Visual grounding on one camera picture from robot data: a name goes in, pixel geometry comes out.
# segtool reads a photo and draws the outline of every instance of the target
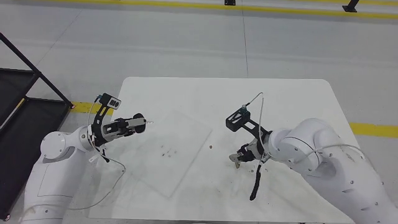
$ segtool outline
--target table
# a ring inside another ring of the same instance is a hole
[[[243,129],[231,132],[225,126],[225,119],[260,91],[265,97],[262,115],[265,129],[294,128],[306,118],[320,118],[329,122],[347,144],[358,146],[330,84],[324,80],[129,77],[124,80],[118,96],[122,105],[113,113],[112,119],[142,113],[156,122],[170,111],[178,110],[209,126],[212,132],[170,198],[127,173],[106,200],[90,209],[88,216],[352,223],[344,213],[321,198],[298,173],[274,161],[265,164],[257,199],[249,201],[255,179],[252,170],[257,162],[243,163],[237,170],[228,156],[250,142],[252,136]],[[260,100],[248,106],[256,122],[260,106]],[[119,159],[126,146],[136,149],[145,135],[135,134],[109,143],[108,156]],[[100,160],[96,171],[93,200],[101,198],[110,189],[120,167]]]

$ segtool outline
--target white table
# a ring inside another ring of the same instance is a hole
[[[315,117],[329,122],[346,143],[358,145],[324,80],[129,77],[123,82],[118,97],[122,105],[113,119],[142,113],[148,120],[158,121],[178,110],[211,127],[212,132],[170,198],[127,173],[104,202],[91,208],[89,217],[352,223],[299,174],[274,161],[265,165],[267,171],[262,173],[257,199],[249,201],[255,179],[251,170],[257,162],[243,163],[237,170],[228,156],[250,142],[252,136],[243,129],[231,132],[225,119],[260,91],[265,96],[262,126],[267,130],[294,128],[302,120]],[[260,105],[257,100],[248,108],[256,122]],[[119,159],[127,146],[139,147],[144,135],[135,134],[108,144],[108,156]],[[113,185],[120,167],[100,160],[97,170],[95,199]]]

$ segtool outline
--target transparent sheet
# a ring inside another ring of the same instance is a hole
[[[175,110],[150,128],[129,167],[134,177],[170,197],[206,142],[211,128]]]

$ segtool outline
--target gray floor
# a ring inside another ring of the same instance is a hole
[[[0,9],[1,32],[73,101],[118,95],[130,76],[323,78],[348,121],[398,124],[398,21],[28,1]],[[0,67],[26,68],[4,44],[0,54]],[[43,83],[29,95],[57,98]],[[70,114],[62,130],[85,123]],[[398,141],[357,139],[398,203]],[[97,222],[108,223],[84,212],[64,219]]]

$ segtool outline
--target black cable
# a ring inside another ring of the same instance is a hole
[[[251,195],[250,195],[250,200],[254,200],[256,198],[257,191],[259,190],[260,178],[261,178],[260,170],[261,170],[261,164],[259,164],[257,167],[256,182],[254,183],[253,191],[251,192]]]

